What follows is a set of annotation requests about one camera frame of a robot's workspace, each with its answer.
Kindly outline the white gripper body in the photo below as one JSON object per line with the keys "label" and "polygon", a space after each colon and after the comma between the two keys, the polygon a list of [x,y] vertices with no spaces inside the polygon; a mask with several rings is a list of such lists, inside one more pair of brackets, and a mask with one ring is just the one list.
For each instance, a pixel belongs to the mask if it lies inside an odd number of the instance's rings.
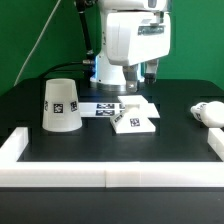
{"label": "white gripper body", "polygon": [[100,13],[102,40],[100,55],[112,65],[130,66],[169,54],[171,21],[155,13],[105,11]]}

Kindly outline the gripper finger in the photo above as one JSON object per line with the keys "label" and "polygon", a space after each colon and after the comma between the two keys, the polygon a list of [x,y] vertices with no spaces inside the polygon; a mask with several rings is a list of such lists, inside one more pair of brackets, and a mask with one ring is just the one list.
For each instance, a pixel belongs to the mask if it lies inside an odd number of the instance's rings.
{"label": "gripper finger", "polygon": [[123,74],[126,80],[126,90],[136,91],[138,89],[138,76],[137,76],[138,66],[124,66]]}
{"label": "gripper finger", "polygon": [[156,82],[159,60],[153,59],[153,60],[147,61],[145,65],[146,67],[144,72],[144,82],[146,84],[153,84]]}

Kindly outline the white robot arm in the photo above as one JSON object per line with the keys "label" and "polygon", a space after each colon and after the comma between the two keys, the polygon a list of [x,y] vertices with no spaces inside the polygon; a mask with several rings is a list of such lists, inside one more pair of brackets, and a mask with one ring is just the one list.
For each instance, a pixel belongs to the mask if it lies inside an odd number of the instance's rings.
{"label": "white robot arm", "polygon": [[91,85],[107,91],[138,90],[156,79],[171,41],[171,0],[98,0],[101,51]]}

